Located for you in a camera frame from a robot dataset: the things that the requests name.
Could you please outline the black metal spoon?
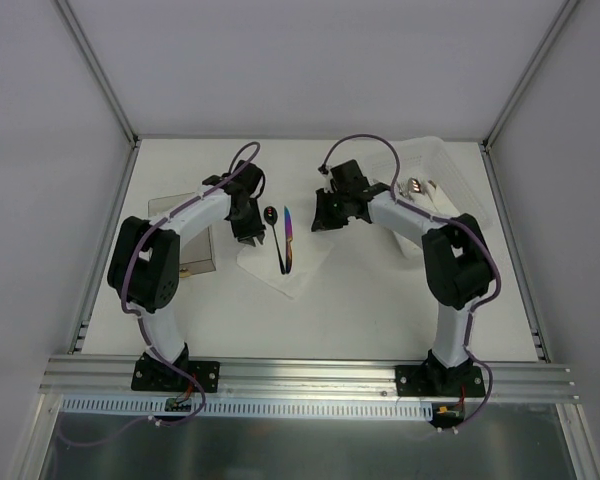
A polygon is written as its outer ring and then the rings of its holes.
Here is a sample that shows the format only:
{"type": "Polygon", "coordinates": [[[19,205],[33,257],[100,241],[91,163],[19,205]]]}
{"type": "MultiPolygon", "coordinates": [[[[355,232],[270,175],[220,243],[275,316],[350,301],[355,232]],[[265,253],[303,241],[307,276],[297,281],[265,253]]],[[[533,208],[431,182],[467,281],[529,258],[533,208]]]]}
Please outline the black metal spoon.
{"type": "Polygon", "coordinates": [[[271,227],[271,230],[273,233],[274,244],[276,247],[276,253],[277,253],[277,257],[278,257],[280,272],[282,275],[286,275],[287,274],[286,263],[282,258],[280,242],[279,242],[277,231],[276,231],[276,223],[278,221],[278,212],[277,212],[276,208],[271,205],[266,206],[263,211],[263,218],[264,218],[265,223],[271,227]]]}

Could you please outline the white paper napkin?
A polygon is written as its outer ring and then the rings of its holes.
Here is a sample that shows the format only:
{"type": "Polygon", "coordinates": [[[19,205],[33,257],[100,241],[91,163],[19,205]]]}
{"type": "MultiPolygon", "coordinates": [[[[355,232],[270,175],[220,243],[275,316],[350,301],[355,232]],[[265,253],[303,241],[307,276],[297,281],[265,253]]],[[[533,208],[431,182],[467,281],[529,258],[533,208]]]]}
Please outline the white paper napkin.
{"type": "Polygon", "coordinates": [[[292,267],[282,274],[272,237],[262,246],[244,247],[237,255],[237,265],[269,287],[290,299],[300,296],[316,275],[333,248],[333,243],[307,233],[300,233],[291,242],[292,267]]]}

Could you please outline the iridescent rainbow steak knife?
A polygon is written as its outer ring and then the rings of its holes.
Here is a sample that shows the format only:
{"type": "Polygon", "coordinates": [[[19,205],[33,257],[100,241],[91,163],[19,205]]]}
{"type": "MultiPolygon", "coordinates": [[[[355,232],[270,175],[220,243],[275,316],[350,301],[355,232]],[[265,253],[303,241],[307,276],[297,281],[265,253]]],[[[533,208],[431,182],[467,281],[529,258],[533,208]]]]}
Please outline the iridescent rainbow steak knife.
{"type": "Polygon", "coordinates": [[[284,207],[284,228],[285,228],[285,260],[284,273],[290,274],[293,267],[293,223],[291,212],[287,206],[284,207]]]}

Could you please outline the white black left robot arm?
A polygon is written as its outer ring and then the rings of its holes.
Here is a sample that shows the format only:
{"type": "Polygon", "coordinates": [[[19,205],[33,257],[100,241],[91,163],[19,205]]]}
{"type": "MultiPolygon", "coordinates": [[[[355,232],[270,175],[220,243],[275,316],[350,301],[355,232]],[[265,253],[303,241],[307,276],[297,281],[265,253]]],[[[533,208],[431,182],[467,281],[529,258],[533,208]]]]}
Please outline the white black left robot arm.
{"type": "Polygon", "coordinates": [[[154,378],[168,390],[188,381],[189,367],[180,360],[186,342],[171,303],[179,286],[181,251],[219,221],[231,225],[243,245],[263,244],[265,226],[257,203],[265,174],[240,161],[236,170],[206,179],[191,198],[150,219],[126,218],[111,257],[107,283],[124,313],[137,318],[149,356],[155,359],[154,378]]]}

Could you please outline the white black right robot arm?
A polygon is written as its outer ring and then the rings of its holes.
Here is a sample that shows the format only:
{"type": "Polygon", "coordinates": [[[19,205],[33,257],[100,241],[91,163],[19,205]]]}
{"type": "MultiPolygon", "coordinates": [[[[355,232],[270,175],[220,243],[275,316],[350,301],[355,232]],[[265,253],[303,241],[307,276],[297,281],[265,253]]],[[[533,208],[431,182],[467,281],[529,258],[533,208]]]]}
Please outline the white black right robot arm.
{"type": "Polygon", "coordinates": [[[469,214],[436,215],[401,200],[390,186],[370,183],[355,160],[321,166],[319,172],[326,186],[316,191],[313,232],[341,229],[355,218],[420,246],[426,282],[438,302],[423,375],[435,393],[452,394],[473,366],[468,344],[475,310],[487,302],[490,284],[500,281],[477,221],[469,214]]]}

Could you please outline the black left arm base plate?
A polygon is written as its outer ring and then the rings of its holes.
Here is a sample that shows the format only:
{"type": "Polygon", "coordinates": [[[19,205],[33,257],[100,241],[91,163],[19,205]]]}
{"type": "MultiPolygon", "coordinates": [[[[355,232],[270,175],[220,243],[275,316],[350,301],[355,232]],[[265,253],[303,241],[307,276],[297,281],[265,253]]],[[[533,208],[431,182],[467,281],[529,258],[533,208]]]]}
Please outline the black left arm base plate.
{"type": "MultiPolygon", "coordinates": [[[[176,367],[194,378],[205,393],[217,392],[221,367],[219,362],[191,360],[187,357],[187,352],[183,351],[176,367]]],[[[147,353],[142,354],[135,362],[131,379],[132,391],[182,393],[189,385],[189,380],[147,353]]]]}

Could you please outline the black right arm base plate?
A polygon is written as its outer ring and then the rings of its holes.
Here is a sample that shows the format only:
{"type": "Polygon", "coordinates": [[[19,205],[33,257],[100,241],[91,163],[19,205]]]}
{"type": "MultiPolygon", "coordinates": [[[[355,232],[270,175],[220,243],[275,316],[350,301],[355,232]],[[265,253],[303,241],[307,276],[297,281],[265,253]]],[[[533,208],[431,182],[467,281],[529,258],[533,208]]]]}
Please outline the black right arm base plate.
{"type": "Polygon", "coordinates": [[[397,365],[395,386],[400,397],[484,398],[485,382],[481,369],[473,363],[443,368],[427,362],[419,365],[397,365]]]}

